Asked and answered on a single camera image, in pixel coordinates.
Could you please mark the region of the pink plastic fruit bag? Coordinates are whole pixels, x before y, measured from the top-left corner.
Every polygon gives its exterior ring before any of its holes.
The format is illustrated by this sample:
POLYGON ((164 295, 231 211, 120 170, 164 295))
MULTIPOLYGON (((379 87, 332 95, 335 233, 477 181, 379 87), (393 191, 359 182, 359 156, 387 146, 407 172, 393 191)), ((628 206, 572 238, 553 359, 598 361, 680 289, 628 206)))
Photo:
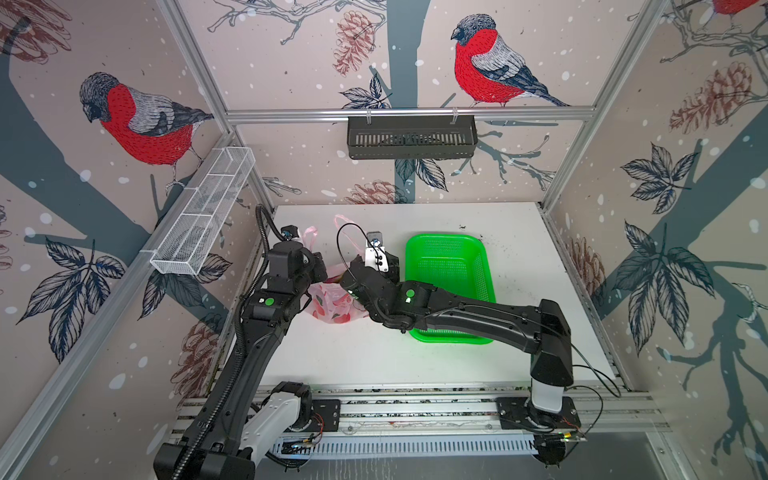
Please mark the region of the pink plastic fruit bag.
MULTIPOLYGON (((343 215, 337 214, 334 217, 334 225, 337 228, 348 222, 352 220, 343 215)), ((313 253, 319 253, 314 247, 317 236, 318 229, 315 226, 305 229, 301 236, 303 245, 313 253)), ((339 282, 345 270, 343 263, 327 266, 328 279, 309 287, 310 303, 306 310, 315 319, 327 324, 346 324, 368 316, 362 305, 340 286, 339 282)))

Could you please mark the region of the green plastic basket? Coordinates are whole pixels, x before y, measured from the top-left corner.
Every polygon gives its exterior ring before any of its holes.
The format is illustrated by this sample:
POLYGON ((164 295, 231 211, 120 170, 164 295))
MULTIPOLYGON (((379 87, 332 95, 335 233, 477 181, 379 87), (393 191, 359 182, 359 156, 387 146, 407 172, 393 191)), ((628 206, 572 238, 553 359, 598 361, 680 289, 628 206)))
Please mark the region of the green plastic basket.
POLYGON ((405 279, 443 288, 459 296, 495 302, 485 246, 463 234, 419 234, 405 247, 405 279))

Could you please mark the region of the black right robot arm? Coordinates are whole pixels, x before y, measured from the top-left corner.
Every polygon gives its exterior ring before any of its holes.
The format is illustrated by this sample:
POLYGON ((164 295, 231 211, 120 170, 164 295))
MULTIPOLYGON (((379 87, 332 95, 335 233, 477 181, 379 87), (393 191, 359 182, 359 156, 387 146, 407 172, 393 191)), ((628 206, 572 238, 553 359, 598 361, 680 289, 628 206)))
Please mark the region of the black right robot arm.
POLYGON ((510 306, 462 297, 419 281, 397 282, 356 257, 340 285, 386 328, 449 330, 490 339, 531 356, 530 404, 558 414, 574 383, 571 329, 558 303, 510 306))

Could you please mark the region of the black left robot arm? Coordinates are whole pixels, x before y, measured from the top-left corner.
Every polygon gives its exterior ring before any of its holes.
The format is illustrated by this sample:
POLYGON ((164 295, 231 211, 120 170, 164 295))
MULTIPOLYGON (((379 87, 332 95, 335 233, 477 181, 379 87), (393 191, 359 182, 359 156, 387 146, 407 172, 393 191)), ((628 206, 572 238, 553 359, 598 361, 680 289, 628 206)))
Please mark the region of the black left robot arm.
POLYGON ((285 382, 266 406, 249 412, 272 356, 304 308, 309 287, 327 278, 322 256, 296 240, 276 243, 254 289, 241 302, 235 346, 206 403, 177 443, 165 443, 159 479, 252 479, 276 437, 311 415, 307 386, 285 382))

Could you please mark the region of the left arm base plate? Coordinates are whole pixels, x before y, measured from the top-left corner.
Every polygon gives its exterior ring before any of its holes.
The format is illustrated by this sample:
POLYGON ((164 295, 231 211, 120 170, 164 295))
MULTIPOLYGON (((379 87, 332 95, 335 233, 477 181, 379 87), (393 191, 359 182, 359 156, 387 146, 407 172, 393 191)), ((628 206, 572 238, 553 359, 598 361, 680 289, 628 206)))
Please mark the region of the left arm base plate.
POLYGON ((312 415, 308 424, 300 432, 320 433, 337 432, 341 416, 341 401, 321 399, 312 401, 312 415))

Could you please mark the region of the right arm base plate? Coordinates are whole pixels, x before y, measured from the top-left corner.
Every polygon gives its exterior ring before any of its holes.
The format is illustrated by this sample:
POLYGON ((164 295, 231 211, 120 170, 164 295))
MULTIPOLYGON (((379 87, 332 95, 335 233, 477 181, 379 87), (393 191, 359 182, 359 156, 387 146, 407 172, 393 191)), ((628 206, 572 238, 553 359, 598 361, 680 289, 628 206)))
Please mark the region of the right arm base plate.
POLYGON ((537 410, 528 397, 498 397, 495 399, 503 430, 525 430, 548 434, 560 430, 580 430, 582 427, 575 404, 565 396, 558 413, 537 410))

